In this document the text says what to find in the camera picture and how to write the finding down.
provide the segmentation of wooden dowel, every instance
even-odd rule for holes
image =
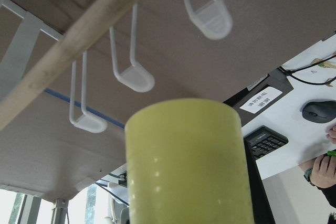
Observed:
[[[0,130],[139,0],[96,0],[0,103]]]

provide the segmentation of table surface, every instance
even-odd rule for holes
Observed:
[[[336,36],[332,36],[326,41],[317,42],[282,66],[285,69],[298,69],[310,65],[315,58],[325,59],[335,51]],[[336,59],[328,62],[336,65]],[[294,76],[310,82],[325,82],[336,76],[336,69],[314,66],[297,72]],[[336,87],[313,86],[292,77],[288,79],[294,89],[243,127],[243,136],[265,125],[289,140],[285,146],[257,160],[262,179],[336,148],[326,138],[327,131],[336,124],[336,119],[319,124],[302,117],[302,108],[307,102],[336,100]]]

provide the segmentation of black mouse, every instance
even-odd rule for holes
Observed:
[[[336,118],[336,101],[308,102],[302,116],[314,123],[328,123]]]

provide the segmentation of yellow cup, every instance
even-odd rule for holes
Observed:
[[[204,99],[151,105],[125,127],[132,224],[254,223],[240,118]]]

